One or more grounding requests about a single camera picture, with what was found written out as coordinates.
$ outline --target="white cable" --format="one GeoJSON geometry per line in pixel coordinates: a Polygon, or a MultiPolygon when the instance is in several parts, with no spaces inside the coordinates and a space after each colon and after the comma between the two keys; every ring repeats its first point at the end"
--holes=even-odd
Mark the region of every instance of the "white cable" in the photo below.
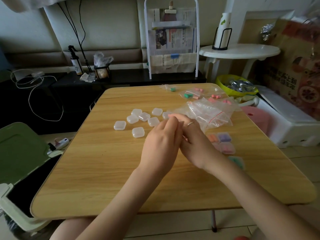
{"type": "Polygon", "coordinates": [[[18,80],[17,80],[17,81],[14,81],[14,80],[13,80],[13,76],[12,76],[12,75],[14,74],[14,72],[22,71],[22,70],[29,70],[29,69],[19,69],[19,70],[15,70],[15,71],[11,72],[11,74],[10,74],[10,79],[11,79],[11,81],[16,85],[16,87],[19,88],[19,89],[33,88],[33,89],[30,91],[29,97],[28,97],[28,104],[29,104],[29,107],[30,107],[30,109],[31,109],[31,112],[32,112],[35,116],[37,116],[37,117],[39,117],[40,119],[45,120],[45,121],[50,121],[50,122],[58,122],[58,121],[60,121],[61,118],[62,118],[62,116],[63,116],[63,112],[64,112],[63,105],[62,105],[62,114],[61,114],[61,116],[60,116],[60,119],[58,119],[58,120],[47,120],[47,119],[44,119],[44,118],[40,117],[39,115],[37,115],[37,114],[33,111],[32,107],[31,107],[31,104],[30,104],[30,96],[31,96],[31,93],[33,92],[33,90],[34,90],[36,87],[38,87],[38,86],[40,86],[40,85],[42,84],[42,82],[43,82],[43,80],[45,79],[45,77],[49,77],[49,76],[35,77],[35,78],[32,79],[31,81],[28,81],[28,82],[25,82],[25,83],[18,83],[18,82],[19,82],[18,80]],[[30,86],[30,87],[23,87],[23,88],[18,86],[18,85],[24,85],[24,84],[29,84],[29,83],[32,84],[33,82],[35,82],[35,81],[38,80],[38,79],[40,79],[41,82],[38,83],[37,85],[32,85],[32,86],[30,86]]]}

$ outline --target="paper towel roll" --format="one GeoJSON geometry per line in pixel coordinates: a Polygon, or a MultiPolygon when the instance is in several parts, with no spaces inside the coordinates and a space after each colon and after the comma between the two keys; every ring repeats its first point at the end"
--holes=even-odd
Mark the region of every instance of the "paper towel roll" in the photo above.
{"type": "Polygon", "coordinates": [[[223,33],[223,30],[226,28],[229,28],[230,19],[231,19],[231,12],[222,13],[222,17],[219,22],[219,27],[216,35],[216,40],[214,42],[214,47],[219,48],[220,46],[220,48],[225,48],[227,46],[230,30],[226,30],[224,33],[223,33]]]}

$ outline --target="hand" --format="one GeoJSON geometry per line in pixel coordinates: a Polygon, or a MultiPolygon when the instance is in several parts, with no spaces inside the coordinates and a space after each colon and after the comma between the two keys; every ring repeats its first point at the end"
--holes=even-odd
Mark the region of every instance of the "hand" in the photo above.
{"type": "Polygon", "coordinates": [[[185,126],[182,130],[185,139],[182,139],[180,145],[182,154],[196,167],[212,173],[212,163],[216,160],[225,160],[225,157],[214,148],[200,129],[199,123],[180,113],[169,114],[169,117],[176,117],[179,121],[184,122],[185,126]]]}
{"type": "Polygon", "coordinates": [[[144,142],[138,168],[164,177],[174,165],[182,140],[182,127],[176,117],[161,121],[144,142]]]}

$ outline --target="bottle label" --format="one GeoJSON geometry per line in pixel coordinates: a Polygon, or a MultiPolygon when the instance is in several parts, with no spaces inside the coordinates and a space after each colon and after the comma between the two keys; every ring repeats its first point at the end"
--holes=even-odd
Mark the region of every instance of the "bottle label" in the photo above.
{"type": "Polygon", "coordinates": [[[77,75],[82,75],[82,71],[81,71],[81,68],[79,66],[78,60],[71,60],[71,62],[73,64],[74,70],[77,73],[77,75]]]}

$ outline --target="black cable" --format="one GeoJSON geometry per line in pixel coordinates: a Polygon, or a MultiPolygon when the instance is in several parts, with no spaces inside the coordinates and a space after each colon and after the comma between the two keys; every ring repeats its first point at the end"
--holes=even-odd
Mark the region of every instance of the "black cable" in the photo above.
{"type": "MultiPolygon", "coordinates": [[[[68,14],[69,14],[69,16],[70,16],[70,13],[69,13],[68,6],[67,6],[66,1],[65,1],[65,5],[66,5],[66,9],[67,9],[67,11],[68,11],[68,14]]],[[[80,40],[79,40],[78,32],[77,32],[77,29],[76,29],[75,24],[73,23],[73,20],[72,20],[71,16],[70,16],[70,19],[71,19],[73,25],[71,24],[68,16],[66,15],[66,13],[64,12],[63,8],[60,6],[59,3],[58,3],[58,6],[60,7],[61,11],[63,12],[63,14],[65,15],[65,17],[66,17],[66,19],[68,20],[69,24],[71,25],[71,27],[72,27],[72,29],[73,29],[73,32],[75,33],[75,36],[77,37],[77,40],[78,40],[78,43],[79,43],[79,46],[80,46],[82,55],[83,55],[83,57],[84,57],[85,64],[86,64],[87,68],[89,69],[89,72],[92,72],[92,69],[91,69],[90,66],[89,66],[88,60],[86,59],[86,55],[85,55],[85,53],[84,53],[84,51],[83,51],[83,49],[82,49],[82,43],[81,43],[80,40]]]]}
{"type": "Polygon", "coordinates": [[[82,27],[82,30],[83,30],[83,32],[84,32],[84,37],[83,37],[83,39],[82,39],[82,41],[81,41],[81,45],[82,45],[82,43],[83,43],[83,41],[84,41],[84,39],[85,39],[85,37],[86,37],[86,32],[85,32],[85,29],[83,28],[83,25],[82,25],[82,22],[81,22],[81,4],[82,4],[82,0],[80,0],[80,4],[79,4],[79,16],[80,16],[80,24],[81,24],[81,27],[82,27]]]}

